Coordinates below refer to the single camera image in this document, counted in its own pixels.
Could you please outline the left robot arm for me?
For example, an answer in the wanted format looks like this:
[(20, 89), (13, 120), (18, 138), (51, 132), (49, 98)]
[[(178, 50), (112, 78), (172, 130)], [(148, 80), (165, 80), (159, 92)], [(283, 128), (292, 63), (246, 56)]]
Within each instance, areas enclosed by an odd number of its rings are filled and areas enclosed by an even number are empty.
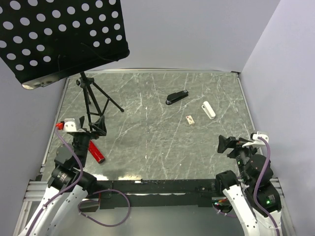
[(93, 139), (106, 136), (105, 117), (89, 122), (90, 130), (83, 127), (84, 117), (66, 118), (55, 125), (55, 134), (65, 132), (73, 137), (56, 151), (55, 168), (47, 183), (44, 196), (28, 224), (20, 232), (22, 236), (52, 236), (57, 233), (57, 224), (66, 216), (74, 199), (93, 197), (97, 192), (96, 177), (84, 172)]

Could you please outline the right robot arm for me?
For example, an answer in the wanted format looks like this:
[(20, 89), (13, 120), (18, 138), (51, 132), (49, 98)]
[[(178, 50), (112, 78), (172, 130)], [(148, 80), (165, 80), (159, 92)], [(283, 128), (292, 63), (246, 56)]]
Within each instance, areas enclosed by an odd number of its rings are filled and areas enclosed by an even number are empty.
[(234, 211), (246, 236), (281, 236), (281, 198), (271, 183), (271, 149), (266, 134), (252, 133), (250, 138), (219, 135), (218, 153), (227, 149), (227, 157), (236, 160), (240, 177), (232, 171), (216, 175), (215, 190), (224, 199), (213, 200), (218, 214)]

